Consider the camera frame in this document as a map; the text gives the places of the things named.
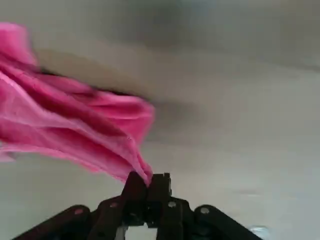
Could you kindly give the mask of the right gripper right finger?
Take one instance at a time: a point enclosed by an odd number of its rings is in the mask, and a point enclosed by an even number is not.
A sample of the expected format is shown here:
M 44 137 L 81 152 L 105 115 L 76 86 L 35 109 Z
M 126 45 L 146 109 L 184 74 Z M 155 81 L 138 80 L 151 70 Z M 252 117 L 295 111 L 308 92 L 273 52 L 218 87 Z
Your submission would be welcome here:
M 147 224 L 157 240 L 259 240 L 218 208 L 203 204 L 194 210 L 172 196 L 169 173 L 154 174 L 147 188 Z

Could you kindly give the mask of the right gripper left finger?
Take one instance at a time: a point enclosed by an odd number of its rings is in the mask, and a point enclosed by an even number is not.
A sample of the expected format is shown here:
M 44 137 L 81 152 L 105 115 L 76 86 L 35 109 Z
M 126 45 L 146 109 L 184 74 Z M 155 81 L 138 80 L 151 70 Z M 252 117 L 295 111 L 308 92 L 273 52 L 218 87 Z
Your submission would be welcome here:
M 16 236 L 15 240 L 114 240 L 122 225 L 126 200 L 142 200 L 147 186 L 137 172 L 129 173 L 121 195 L 105 199 L 91 211 L 73 205 Z

